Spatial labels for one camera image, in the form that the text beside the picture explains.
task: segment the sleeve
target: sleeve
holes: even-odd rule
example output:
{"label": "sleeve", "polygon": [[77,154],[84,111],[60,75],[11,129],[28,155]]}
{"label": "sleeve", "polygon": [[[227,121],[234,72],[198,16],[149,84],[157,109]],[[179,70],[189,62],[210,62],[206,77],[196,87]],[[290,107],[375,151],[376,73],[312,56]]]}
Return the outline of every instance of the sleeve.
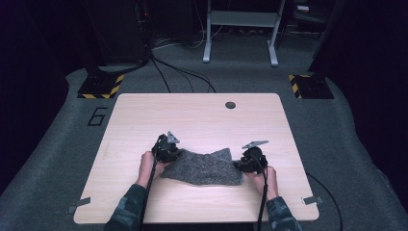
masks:
{"label": "sleeve", "polygon": [[104,230],[140,230],[140,215],[146,189],[140,185],[132,185],[123,195],[111,219],[105,224]]}
{"label": "sleeve", "polygon": [[299,222],[293,217],[282,196],[267,202],[268,218],[273,231],[301,231]]}

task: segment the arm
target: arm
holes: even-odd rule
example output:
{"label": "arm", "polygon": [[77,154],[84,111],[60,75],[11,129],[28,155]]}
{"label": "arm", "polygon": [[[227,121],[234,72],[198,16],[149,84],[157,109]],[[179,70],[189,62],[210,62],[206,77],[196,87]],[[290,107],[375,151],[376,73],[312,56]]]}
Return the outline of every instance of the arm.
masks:
{"label": "arm", "polygon": [[[276,170],[273,167],[267,167],[264,171],[268,173],[267,210],[272,230],[301,231],[302,228],[299,222],[293,217],[282,196],[279,196]],[[260,193],[264,192],[265,181],[263,174],[246,173],[245,175],[252,179]]]}
{"label": "arm", "polygon": [[[147,151],[141,155],[138,180],[120,199],[104,230],[140,230],[141,210],[153,164],[154,157],[151,152]],[[167,165],[159,162],[154,178],[160,175]]]}

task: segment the person's left hand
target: person's left hand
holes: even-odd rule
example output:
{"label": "person's left hand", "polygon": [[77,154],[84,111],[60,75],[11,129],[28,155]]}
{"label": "person's left hand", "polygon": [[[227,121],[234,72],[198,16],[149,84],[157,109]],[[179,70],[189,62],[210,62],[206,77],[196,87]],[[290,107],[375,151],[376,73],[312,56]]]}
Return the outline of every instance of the person's left hand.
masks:
{"label": "person's left hand", "polygon": [[[146,151],[143,155],[141,155],[140,159],[140,166],[139,166],[139,177],[136,181],[136,184],[147,188],[147,184],[149,182],[150,173],[152,172],[152,167],[154,164],[154,156],[151,151]],[[165,170],[165,167],[168,166],[169,163],[161,163],[158,162],[156,164],[156,171],[153,178],[156,178]]]}

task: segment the table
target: table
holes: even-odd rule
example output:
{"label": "table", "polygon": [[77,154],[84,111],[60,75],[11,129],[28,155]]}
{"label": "table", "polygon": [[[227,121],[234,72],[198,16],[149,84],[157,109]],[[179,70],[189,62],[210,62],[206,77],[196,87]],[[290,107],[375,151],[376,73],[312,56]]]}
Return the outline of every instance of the table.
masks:
{"label": "table", "polygon": [[[235,109],[227,109],[234,102]],[[138,178],[140,156],[161,134],[171,131],[179,148],[212,153],[224,147],[238,160],[251,141],[277,170],[280,194],[299,220],[319,217],[282,103],[274,93],[126,93],[115,104],[77,208],[77,223],[105,223],[119,199]],[[261,195],[243,177],[239,186],[193,186],[176,180],[153,181],[145,223],[254,222]]]}
{"label": "table", "polygon": [[250,13],[250,12],[228,12],[228,11],[212,11],[211,0],[208,0],[207,7],[207,39],[204,48],[203,62],[209,63],[211,56],[211,26],[212,25],[228,25],[228,26],[252,26],[252,27],[270,27],[273,32],[270,40],[268,40],[268,51],[270,63],[272,66],[278,66],[278,60],[275,51],[276,35],[278,33],[282,11],[286,0],[280,0],[277,13]]}

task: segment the tape piece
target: tape piece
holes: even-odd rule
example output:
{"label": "tape piece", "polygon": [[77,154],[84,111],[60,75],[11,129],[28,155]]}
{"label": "tape piece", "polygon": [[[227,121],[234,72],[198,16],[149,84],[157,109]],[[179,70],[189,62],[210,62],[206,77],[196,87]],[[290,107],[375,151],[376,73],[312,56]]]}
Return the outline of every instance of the tape piece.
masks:
{"label": "tape piece", "polygon": [[303,203],[305,203],[305,205],[313,204],[313,203],[320,204],[320,203],[324,202],[324,200],[323,200],[323,198],[321,198],[321,196],[310,196],[310,197],[307,197],[307,198],[302,198],[302,201],[303,201]]}
{"label": "tape piece", "polygon": [[68,214],[73,214],[73,213],[75,213],[76,208],[78,208],[79,206],[86,205],[86,204],[90,204],[90,197],[81,199],[78,202],[76,202],[75,204],[69,206],[68,209],[66,210],[66,212]]}

